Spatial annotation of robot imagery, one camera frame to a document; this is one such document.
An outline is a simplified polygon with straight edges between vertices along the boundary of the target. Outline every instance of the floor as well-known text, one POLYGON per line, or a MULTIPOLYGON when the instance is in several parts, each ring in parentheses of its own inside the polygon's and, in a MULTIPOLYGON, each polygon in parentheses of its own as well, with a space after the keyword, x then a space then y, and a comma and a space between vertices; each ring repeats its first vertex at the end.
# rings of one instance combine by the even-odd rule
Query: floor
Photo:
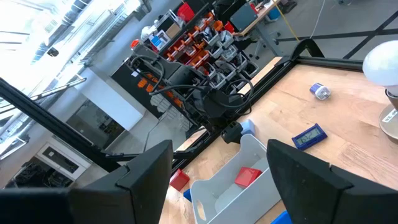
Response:
MULTIPOLYGON (((315 26, 322 0, 296 0, 297 6, 292 9, 286 18, 294 32, 299 36, 310 36, 315 26)), ((398 11, 397 0, 345 0, 346 3, 338 4, 334 0, 325 0, 323 12, 320 16, 318 26, 314 35, 340 34, 345 32, 358 32, 374 30, 380 26, 388 17, 398 11)), ((386 29, 398 28, 398 19, 392 21, 386 29)), ((281 33, 280 38, 293 37, 283 18, 278 18, 273 23, 267 25, 267 30, 272 32, 277 30, 281 33)), ((323 54, 330 58, 343 58, 365 37, 352 37, 340 39, 316 40, 323 54)), ((366 54, 375 46, 388 40, 398 39, 398 35, 376 36, 371 39, 361 50, 354 54, 351 59, 363 60, 366 54)), ((279 47, 284 55, 291 53, 296 41, 280 42, 279 47)), ((253 54, 256 45, 250 45, 245 52, 253 54)), ((259 60, 252 58, 257 65, 262 68, 274 58, 269 49, 262 49, 259 60)), ((164 139, 173 141, 173 148, 176 149, 185 140, 185 131, 181 129, 178 119, 164 119, 151 132, 148 139, 147 149, 154 146, 164 139)), ((125 133, 117 144, 110 149, 111 152, 140 153, 144 148, 144 140, 147 133, 156 125, 158 119, 150 113, 146 113, 144 118, 125 133)))

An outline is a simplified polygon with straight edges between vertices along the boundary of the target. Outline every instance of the wooden table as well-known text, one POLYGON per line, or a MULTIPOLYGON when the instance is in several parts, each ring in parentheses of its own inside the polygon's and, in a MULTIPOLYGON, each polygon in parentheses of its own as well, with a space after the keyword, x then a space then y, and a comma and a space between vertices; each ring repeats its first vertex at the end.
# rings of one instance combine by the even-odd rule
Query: wooden table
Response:
POLYGON ((279 50, 274 40, 270 37, 270 35, 266 31, 267 29, 263 23, 264 18, 279 2, 280 0, 271 0, 269 3, 265 4, 264 7, 259 10, 257 14, 258 17, 255 21, 253 21, 249 26, 247 26, 242 32, 233 33, 233 35, 235 37, 243 37, 254 29, 261 37, 265 45, 272 50, 272 53, 274 53, 275 56, 282 56, 282 52, 279 50))
MULTIPOLYGON (((278 60, 252 82, 258 82, 278 60)), ((398 190, 398 145, 379 128, 379 115, 389 103, 384 88, 367 81, 363 73, 296 65, 253 105, 251 114, 238 121, 251 119, 256 137, 265 145, 268 139, 278 139, 291 146, 292 137, 318 123, 328 138, 305 152, 398 190), (329 99, 320 101, 310 93, 316 82, 331 90, 329 99)), ((195 223, 192 205, 182 192, 193 181, 212 177, 238 151, 239 144, 226 144, 219 137, 197 156, 184 169, 191 178, 189 184, 181 192, 169 187, 160 223, 195 223)), ((280 201, 257 223, 270 223, 284 210, 280 201)))

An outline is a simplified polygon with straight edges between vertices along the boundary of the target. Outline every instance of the small red box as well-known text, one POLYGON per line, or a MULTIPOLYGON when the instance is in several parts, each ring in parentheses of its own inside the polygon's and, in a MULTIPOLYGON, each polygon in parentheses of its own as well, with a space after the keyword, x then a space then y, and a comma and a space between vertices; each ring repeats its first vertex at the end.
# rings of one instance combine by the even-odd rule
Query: small red box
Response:
POLYGON ((262 174, 261 170, 242 167, 235 179, 235 184, 246 188, 262 174))
POLYGON ((170 178, 170 185, 176 190, 180 191, 185 184, 189 181, 189 176, 184 174, 180 169, 178 169, 172 178, 170 178))

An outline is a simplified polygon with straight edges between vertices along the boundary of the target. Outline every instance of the lamp base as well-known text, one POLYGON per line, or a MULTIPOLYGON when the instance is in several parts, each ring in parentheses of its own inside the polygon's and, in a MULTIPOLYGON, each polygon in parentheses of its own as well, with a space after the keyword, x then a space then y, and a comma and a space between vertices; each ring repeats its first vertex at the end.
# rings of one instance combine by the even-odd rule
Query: lamp base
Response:
POLYGON ((398 111, 388 105, 380 114, 379 125, 388 138, 398 144, 398 111))

